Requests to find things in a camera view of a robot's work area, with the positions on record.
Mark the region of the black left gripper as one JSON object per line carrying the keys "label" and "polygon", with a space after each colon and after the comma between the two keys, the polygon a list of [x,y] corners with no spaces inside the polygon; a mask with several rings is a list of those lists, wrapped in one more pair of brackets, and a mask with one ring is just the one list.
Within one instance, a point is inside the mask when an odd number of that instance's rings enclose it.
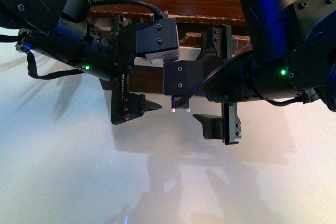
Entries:
{"label": "black left gripper", "polygon": [[134,68],[136,53],[135,23],[125,19],[114,37],[117,58],[114,60],[116,77],[111,80],[111,123],[122,124],[141,117],[145,111],[159,110],[162,106],[144,99],[143,94],[129,92],[129,74]]}

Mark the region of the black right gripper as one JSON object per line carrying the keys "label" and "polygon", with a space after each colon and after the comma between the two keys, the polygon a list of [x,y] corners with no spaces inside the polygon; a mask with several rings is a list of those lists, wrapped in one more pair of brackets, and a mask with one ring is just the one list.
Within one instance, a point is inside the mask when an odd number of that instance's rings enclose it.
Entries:
{"label": "black right gripper", "polygon": [[[219,24],[202,32],[201,60],[204,61],[204,75],[209,75],[232,58],[234,52],[235,43],[230,26]],[[238,144],[236,139],[240,138],[240,119],[237,116],[237,104],[228,102],[223,74],[224,70],[220,70],[202,91],[209,101],[221,104],[221,115],[193,114],[193,117],[201,123],[205,139],[218,139],[226,145],[233,145]]]}

